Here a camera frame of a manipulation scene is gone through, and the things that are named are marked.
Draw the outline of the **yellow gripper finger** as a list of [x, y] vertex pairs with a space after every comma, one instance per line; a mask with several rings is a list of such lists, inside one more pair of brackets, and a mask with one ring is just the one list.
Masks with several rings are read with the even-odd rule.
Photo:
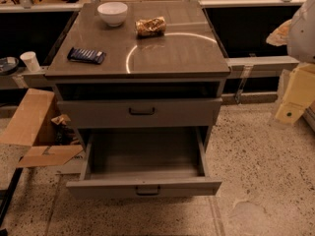
[[288, 32], [290, 29], [291, 20], [287, 20], [278, 26], [266, 39], [268, 44], [274, 46], [287, 45]]
[[289, 72], [287, 78], [275, 119], [282, 124], [292, 125], [315, 101], [315, 65], [302, 64]]

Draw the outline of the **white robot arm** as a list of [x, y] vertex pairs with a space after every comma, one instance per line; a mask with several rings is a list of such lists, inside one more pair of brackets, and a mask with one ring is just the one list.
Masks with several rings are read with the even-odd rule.
[[300, 62], [289, 73], [275, 112], [279, 123], [291, 125], [315, 100], [315, 0], [306, 0], [292, 19], [275, 29], [266, 42], [285, 45], [287, 54]]

